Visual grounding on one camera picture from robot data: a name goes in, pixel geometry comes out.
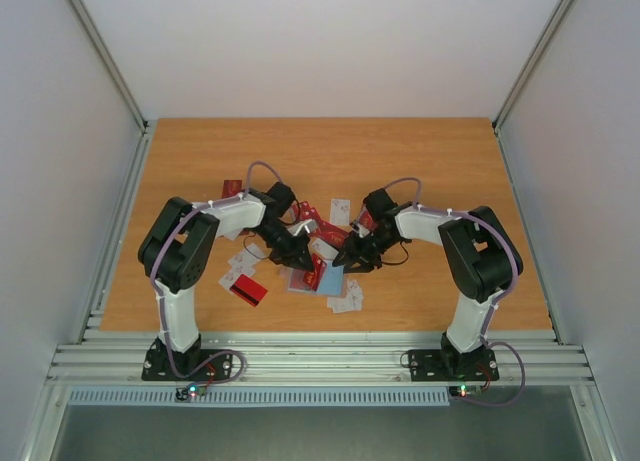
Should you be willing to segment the pink leather card holder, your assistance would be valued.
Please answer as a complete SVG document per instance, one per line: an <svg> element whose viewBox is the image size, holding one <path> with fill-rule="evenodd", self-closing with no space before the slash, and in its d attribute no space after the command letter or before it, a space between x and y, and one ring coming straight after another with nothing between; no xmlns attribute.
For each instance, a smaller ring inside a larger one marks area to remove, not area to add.
<svg viewBox="0 0 640 461"><path fill-rule="evenodd" d="M306 278L311 272L292 270L286 284L288 292L327 297L341 297L346 293L346 277L343 266L334 267L331 261L323 260L324 270L316 284L309 284Z"/></svg>

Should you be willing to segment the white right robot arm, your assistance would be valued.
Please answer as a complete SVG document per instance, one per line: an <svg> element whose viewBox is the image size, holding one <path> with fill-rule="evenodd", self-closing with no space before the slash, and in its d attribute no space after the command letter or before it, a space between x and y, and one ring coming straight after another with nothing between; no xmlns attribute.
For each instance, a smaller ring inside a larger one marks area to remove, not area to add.
<svg viewBox="0 0 640 461"><path fill-rule="evenodd" d="M345 272L368 273L383 266L382 255L391 247L414 240L443 248L458 289L441 364L450 376L463 377L475 368L475 350L486 341L499 302L523 272L522 258L488 206L456 211L405 203L382 213L368 234L352 232L332 264Z"/></svg>

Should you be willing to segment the white card under arm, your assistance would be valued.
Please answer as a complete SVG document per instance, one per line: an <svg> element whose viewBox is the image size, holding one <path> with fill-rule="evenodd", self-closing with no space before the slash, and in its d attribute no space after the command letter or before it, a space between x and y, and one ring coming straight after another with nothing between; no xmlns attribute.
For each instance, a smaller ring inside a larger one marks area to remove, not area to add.
<svg viewBox="0 0 640 461"><path fill-rule="evenodd" d="M230 268L220 278L219 284L223 289L229 291L241 275L252 277L255 273L254 266L264 257L265 253L255 243L251 243L229 260Z"/></svg>

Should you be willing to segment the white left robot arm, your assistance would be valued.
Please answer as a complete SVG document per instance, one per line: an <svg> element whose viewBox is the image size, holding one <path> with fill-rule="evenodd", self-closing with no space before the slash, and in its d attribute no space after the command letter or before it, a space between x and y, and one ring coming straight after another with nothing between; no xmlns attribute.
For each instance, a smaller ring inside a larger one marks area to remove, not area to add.
<svg viewBox="0 0 640 461"><path fill-rule="evenodd" d="M206 269L214 242L249 230L278 265L312 271L308 244L317 227L312 219L288 226L286 211L273 197L255 190L201 203L169 199L138 250L158 302L159 338L169 350L165 365L179 379L195 376L202 356L192 348L200 338L195 320L195 285Z"/></svg>

